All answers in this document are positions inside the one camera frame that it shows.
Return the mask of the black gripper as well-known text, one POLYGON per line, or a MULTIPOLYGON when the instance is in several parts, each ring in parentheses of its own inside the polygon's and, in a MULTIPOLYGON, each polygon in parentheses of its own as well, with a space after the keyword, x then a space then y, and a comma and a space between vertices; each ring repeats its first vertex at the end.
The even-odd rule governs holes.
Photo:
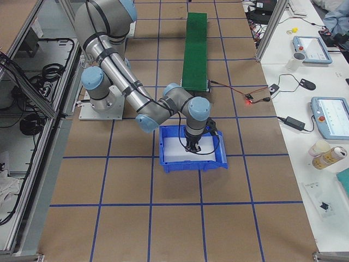
POLYGON ((202 132, 198 135, 192 135, 187 130, 184 131, 185 138, 186 138, 186 145, 184 146, 184 149, 186 152, 200 152, 201 148, 199 146, 199 140, 202 137, 202 132))

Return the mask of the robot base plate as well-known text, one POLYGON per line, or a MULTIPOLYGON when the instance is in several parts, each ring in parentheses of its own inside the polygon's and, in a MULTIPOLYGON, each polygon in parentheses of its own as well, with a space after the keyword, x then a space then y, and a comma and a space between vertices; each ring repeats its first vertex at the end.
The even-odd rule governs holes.
POLYGON ((123 119, 125 98, 116 86, 110 87, 109 96, 104 100, 90 100, 85 91, 84 99, 88 102, 81 104, 79 120, 83 121, 106 121, 123 119))

